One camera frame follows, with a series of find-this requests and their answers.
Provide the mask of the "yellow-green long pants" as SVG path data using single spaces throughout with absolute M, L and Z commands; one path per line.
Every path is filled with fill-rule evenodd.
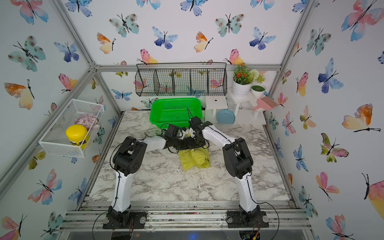
M 182 150 L 178 152 L 184 171 L 192 167 L 198 169 L 207 169 L 211 166 L 210 154 L 208 149 L 197 148 L 191 150 Z

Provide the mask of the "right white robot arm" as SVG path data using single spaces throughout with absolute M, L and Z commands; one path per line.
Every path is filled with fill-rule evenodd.
M 207 144 L 214 144 L 222 149 L 225 167 L 235 178 L 240 196 L 240 208 L 245 213 L 260 211 L 254 199 L 252 189 L 252 166 L 254 164 L 250 150 L 243 138 L 232 138 L 218 130 L 211 122 L 202 122 L 200 118 L 189 120 L 190 136 L 181 140 L 180 150 L 203 148 Z

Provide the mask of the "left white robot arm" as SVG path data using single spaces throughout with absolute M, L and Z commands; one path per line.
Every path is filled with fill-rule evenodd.
M 196 147 L 194 138 L 182 138 L 178 131 L 179 127 L 170 125 L 166 132 L 160 136 L 146 137 L 143 140 L 128 136 L 118 146 L 110 161 L 116 173 L 115 198 L 111 203 L 112 210 L 122 213 L 131 206 L 133 178 L 141 167 L 147 152 L 167 148 L 181 151 Z

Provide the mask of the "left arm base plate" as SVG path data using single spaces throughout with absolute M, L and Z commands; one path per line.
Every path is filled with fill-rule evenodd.
M 103 222 L 104 230 L 122 230 L 133 229 L 141 230 L 145 228 L 147 221 L 146 212 L 124 212 L 124 213 L 108 213 Z

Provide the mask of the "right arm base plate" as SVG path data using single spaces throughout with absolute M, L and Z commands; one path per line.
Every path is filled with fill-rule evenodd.
M 228 228 L 268 228 L 269 218 L 266 212 L 254 210 L 246 213 L 241 211 L 227 211 L 226 222 Z

